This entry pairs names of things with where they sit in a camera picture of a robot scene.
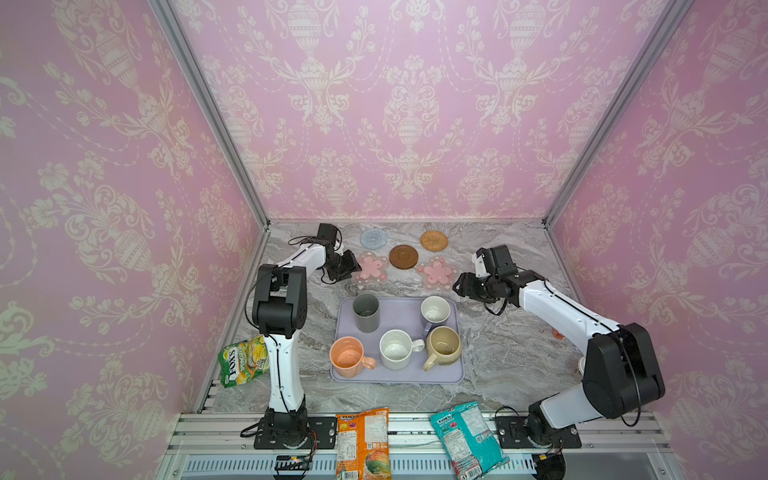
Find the blue woven round coaster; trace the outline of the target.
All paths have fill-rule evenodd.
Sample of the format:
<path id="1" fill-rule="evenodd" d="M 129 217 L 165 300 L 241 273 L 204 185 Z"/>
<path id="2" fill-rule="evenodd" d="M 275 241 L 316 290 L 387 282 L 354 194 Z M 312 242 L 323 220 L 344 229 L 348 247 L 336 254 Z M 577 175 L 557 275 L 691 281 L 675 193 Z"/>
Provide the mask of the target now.
<path id="1" fill-rule="evenodd" d="M 369 250 L 379 250 L 388 242 L 387 233 L 379 228 L 370 228 L 363 231 L 360 235 L 360 244 Z"/>

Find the pink flower silicone coaster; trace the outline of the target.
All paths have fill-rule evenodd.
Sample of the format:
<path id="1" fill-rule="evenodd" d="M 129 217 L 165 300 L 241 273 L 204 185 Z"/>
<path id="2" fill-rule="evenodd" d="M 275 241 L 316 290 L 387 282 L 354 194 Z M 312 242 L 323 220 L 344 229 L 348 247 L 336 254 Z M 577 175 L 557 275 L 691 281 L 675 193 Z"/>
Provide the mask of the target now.
<path id="1" fill-rule="evenodd" d="M 450 291 L 459 276 L 458 268 L 440 256 L 421 262 L 416 271 L 421 278 L 422 287 L 434 291 Z"/>

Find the lavender mug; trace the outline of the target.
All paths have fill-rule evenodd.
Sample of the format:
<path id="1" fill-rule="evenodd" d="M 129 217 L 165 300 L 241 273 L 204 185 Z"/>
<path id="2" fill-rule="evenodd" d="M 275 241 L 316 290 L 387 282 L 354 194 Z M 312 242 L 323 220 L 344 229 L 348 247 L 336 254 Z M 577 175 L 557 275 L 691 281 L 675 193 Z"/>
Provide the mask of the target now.
<path id="1" fill-rule="evenodd" d="M 443 297 L 430 296 L 424 299 L 420 305 L 423 336 L 427 337 L 433 328 L 443 325 L 451 312 L 451 305 Z"/>

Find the brown wooden round coaster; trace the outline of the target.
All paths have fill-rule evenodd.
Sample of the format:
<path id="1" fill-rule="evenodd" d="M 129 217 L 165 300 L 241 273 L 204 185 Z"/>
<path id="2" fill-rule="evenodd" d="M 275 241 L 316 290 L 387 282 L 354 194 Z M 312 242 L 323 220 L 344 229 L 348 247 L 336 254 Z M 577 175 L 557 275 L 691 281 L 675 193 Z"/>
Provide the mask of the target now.
<path id="1" fill-rule="evenodd" d="M 389 252 L 390 264 L 400 270 L 411 269 L 418 263 L 418 261 L 418 251 L 410 245 L 397 245 Z"/>

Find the peach orange mug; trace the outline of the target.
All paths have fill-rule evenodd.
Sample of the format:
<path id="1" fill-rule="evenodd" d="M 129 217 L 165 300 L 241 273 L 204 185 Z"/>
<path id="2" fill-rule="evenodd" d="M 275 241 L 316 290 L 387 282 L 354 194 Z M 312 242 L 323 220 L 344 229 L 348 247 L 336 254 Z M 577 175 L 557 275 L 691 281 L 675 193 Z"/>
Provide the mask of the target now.
<path id="1" fill-rule="evenodd" d="M 365 354 L 362 342 L 352 336 L 336 340 L 329 357 L 334 371 L 342 378 L 354 378 L 364 369 L 374 370 L 377 367 L 377 361 Z"/>

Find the white mug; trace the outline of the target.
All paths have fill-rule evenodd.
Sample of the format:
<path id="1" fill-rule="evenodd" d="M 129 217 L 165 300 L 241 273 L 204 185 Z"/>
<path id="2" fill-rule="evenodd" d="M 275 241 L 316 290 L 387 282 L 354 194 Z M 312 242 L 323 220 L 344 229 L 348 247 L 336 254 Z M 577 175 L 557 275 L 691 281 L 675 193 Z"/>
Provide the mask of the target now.
<path id="1" fill-rule="evenodd" d="M 379 352 L 383 365 L 392 371 L 400 371 L 410 364 L 413 353 L 423 351 L 425 342 L 412 339 L 400 329 L 391 329 L 384 333 L 379 341 Z"/>

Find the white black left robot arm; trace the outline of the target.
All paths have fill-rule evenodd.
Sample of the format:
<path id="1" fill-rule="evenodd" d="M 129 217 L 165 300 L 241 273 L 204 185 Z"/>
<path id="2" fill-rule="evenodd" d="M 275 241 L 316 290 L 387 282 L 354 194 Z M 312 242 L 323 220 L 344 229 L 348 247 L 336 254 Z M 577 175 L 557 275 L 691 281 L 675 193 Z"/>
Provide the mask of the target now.
<path id="1" fill-rule="evenodd" d="M 281 262 L 258 267 L 248 322 L 264 337 L 268 352 L 270 398 L 261 420 L 266 442 L 295 449 L 310 436 L 298 359 L 298 339 L 308 315 L 308 277 L 320 270 L 338 282 L 358 269 L 341 241 L 319 238 L 301 244 Z"/>

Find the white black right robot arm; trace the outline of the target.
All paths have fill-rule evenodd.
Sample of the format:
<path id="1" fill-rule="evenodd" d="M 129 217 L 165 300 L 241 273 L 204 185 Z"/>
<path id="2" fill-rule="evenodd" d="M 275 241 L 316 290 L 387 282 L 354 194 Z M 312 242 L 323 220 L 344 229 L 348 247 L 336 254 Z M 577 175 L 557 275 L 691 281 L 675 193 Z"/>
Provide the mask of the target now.
<path id="1" fill-rule="evenodd" d="M 585 358 L 579 384 L 529 406 L 526 434 L 532 443 L 558 446 L 577 424 L 616 419 L 655 402 L 666 389 L 648 330 L 603 317 L 557 290 L 533 271 L 508 278 L 462 273 L 453 285 L 461 297 L 484 305 L 501 301 L 544 320 Z"/>

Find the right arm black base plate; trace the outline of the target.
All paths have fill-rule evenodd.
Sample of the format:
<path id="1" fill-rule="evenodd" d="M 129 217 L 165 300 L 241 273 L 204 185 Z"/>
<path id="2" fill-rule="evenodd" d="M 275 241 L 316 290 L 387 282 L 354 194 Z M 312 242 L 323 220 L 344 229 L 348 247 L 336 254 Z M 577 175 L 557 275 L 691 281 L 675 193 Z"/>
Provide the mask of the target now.
<path id="1" fill-rule="evenodd" d="M 542 427 L 531 431 L 525 417 L 498 416 L 494 419 L 497 439 L 503 449 L 580 449 L 582 441 L 574 425 L 552 430 Z"/>

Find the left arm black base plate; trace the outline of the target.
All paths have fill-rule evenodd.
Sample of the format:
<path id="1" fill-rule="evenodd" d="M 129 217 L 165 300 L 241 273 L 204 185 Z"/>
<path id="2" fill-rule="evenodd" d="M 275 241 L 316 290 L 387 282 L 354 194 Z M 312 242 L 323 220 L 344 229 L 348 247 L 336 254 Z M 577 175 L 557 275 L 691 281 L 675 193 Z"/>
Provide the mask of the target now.
<path id="1" fill-rule="evenodd" d="M 308 433 L 304 440 L 280 440 L 276 434 L 267 433 L 261 428 L 257 430 L 253 440 L 255 450 L 309 450 L 315 442 L 318 450 L 333 450 L 337 443 L 337 419 L 330 416 L 310 416 L 308 418 Z"/>

